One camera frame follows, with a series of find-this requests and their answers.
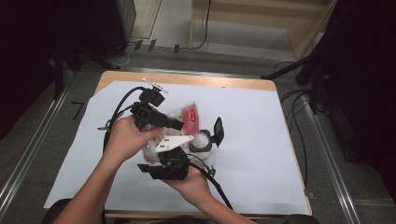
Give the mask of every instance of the black tape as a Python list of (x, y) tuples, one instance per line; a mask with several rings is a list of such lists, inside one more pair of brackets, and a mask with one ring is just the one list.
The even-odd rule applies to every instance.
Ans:
[(155, 47), (155, 43), (156, 42), (157, 42), (157, 39), (151, 40), (151, 43), (149, 43), (148, 52), (154, 51), (154, 47)]
[(143, 40), (137, 41), (136, 45), (134, 46), (134, 50), (139, 50), (140, 47), (142, 47), (142, 43), (143, 43)]
[(174, 53), (177, 54), (180, 52), (180, 45), (175, 45)]

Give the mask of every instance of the floor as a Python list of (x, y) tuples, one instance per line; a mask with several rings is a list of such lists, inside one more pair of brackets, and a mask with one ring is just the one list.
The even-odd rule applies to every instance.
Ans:
[[(148, 46), (142, 46), (140, 50), (130, 48), (128, 49), (129, 55), (124, 53), (111, 60), (122, 64), (128, 59), (128, 63), (121, 67), (121, 70), (125, 71), (139, 67), (233, 74), (246, 78), (259, 78), (259, 75), (271, 74), (274, 70), (287, 65), (287, 63), (282, 63), (275, 67), (276, 64), (296, 61), (284, 30), (258, 29), (255, 26), (240, 26), (221, 22), (208, 24), (209, 36), (206, 44), (200, 50), (174, 54), (175, 44), (179, 44), (181, 47), (189, 44), (190, 13), (186, 10), (186, 8), (190, 8), (189, 4), (190, 0), (163, 0), (154, 26), (155, 29), (146, 32), (146, 36), (151, 33), (151, 39), (157, 39), (157, 48), (154, 52), (149, 52)], [(172, 10), (177, 10), (179, 13), (173, 13)], [(203, 33), (202, 22), (196, 21), (195, 28), (197, 29), (197, 41), (194, 42), (194, 46), (197, 46), (201, 44), (199, 38)], [(225, 35), (225, 30), (235, 31), (237, 35)], [(228, 42), (219, 44), (221, 38)], [(42, 205), (50, 192), (51, 184), (62, 165), (67, 149), (73, 142), (74, 134), (83, 116), (83, 112), (77, 113), (78, 106), (72, 102), (87, 103), (103, 71), (102, 68), (98, 68), (96, 63), (85, 62), (83, 70), (77, 73), (69, 93), (65, 96), (57, 119), (53, 121), (44, 141), (39, 146), (31, 168), (19, 185), (19, 190), (4, 218), (0, 218), (1, 223), (37, 223), (45, 214)], [(289, 73), (276, 80), (279, 97), (290, 90), (300, 88), (295, 84), (293, 77), (294, 74)], [(0, 158), (2, 170), (0, 184), (4, 185), (7, 182), (7, 177), (11, 175), (41, 118), (45, 116), (46, 110), (51, 104), (52, 88), (43, 92), (35, 105), (18, 122), (11, 135), (0, 142), (0, 149), (4, 155)], [(284, 104), (285, 115), (290, 112), (291, 100), (289, 99)], [(299, 104), (299, 109), (302, 109), (303, 112), (298, 114), (297, 119), (301, 122), (307, 147), (309, 176), (307, 189), (312, 193), (310, 203), (313, 215), (322, 224), (348, 223), (319, 149), (318, 139), (313, 134), (313, 128), (307, 120), (303, 105), (304, 103)], [(347, 161), (342, 143), (333, 129), (332, 122), (324, 114), (320, 114), (320, 121), (323, 132), (326, 133), (331, 145), (332, 154), (360, 215), (361, 221), (355, 223), (378, 223), (379, 220), (381, 223), (396, 223), (396, 206), (383, 186), (380, 175), (365, 164), (353, 164)], [(304, 174), (304, 153), (295, 126), (290, 129), (290, 137), (302, 174)], [(282, 221), (265, 220), (260, 223), (282, 223)]]

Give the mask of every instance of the gray floor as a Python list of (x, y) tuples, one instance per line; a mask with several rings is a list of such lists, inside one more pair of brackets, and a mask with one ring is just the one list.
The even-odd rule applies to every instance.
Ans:
[[(155, 49), (148, 53), (147, 47), (131, 52), (131, 61), (122, 67), (149, 67), (157, 69), (171, 69), (181, 71), (201, 71), (210, 73), (234, 74), (238, 77), (258, 78), (262, 74), (270, 74), (277, 61), (257, 58), (237, 57), (204, 52), (183, 51), (173, 54), (171, 49)], [(125, 61), (124, 56), (113, 59)], [(62, 165), (64, 156), (71, 146), (76, 130), (83, 114), (73, 119), (78, 106), (72, 102), (87, 103), (93, 95), (95, 86), (104, 72), (94, 62), (85, 62), (83, 70), (77, 73), (76, 80), (59, 111), (58, 116), (49, 129), (35, 160), (26, 177), (23, 179), (2, 223), (37, 223), (45, 214), (42, 208), (50, 192), (57, 172)], [(294, 74), (290, 73), (276, 80), (279, 96), (287, 91), (299, 87), (294, 83)], [(1, 141), (1, 181), (5, 183), (18, 162), (24, 146), (30, 140), (40, 119), (44, 116), (51, 100), (53, 87), (46, 90), (36, 104), (21, 118), (8, 137)], [(284, 112), (290, 111), (291, 100), (284, 103)], [(371, 167), (363, 164), (352, 164), (344, 156), (342, 146), (333, 131), (331, 122), (325, 115), (321, 115), (323, 127), (331, 143), (333, 154), (342, 171), (353, 200), (361, 217), (361, 223), (396, 223), (396, 207), (384, 188), (381, 178)], [(304, 136), (308, 157), (308, 185), (307, 189), (315, 193), (311, 199), (313, 216), (320, 223), (347, 223), (342, 207), (338, 202), (332, 180), (323, 162), (317, 140), (304, 111), (298, 114), (297, 120)], [(300, 137), (295, 129), (290, 130), (290, 136), (296, 150), (298, 162), (304, 175), (304, 156)], [(262, 223), (281, 223), (281, 220), (260, 221)]]

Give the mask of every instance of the person's left hand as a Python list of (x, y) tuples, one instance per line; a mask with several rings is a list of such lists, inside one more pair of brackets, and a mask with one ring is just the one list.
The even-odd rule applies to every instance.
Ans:
[(113, 124), (104, 157), (121, 165), (134, 156), (148, 140), (162, 132), (163, 128), (140, 132), (134, 125), (134, 116), (119, 119)]

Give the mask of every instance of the person's right hand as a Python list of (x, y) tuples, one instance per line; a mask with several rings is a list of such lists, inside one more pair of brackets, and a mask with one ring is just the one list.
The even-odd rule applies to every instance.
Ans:
[(177, 190), (183, 198), (196, 207), (213, 200), (206, 177), (192, 166), (184, 180), (163, 180), (164, 183)]

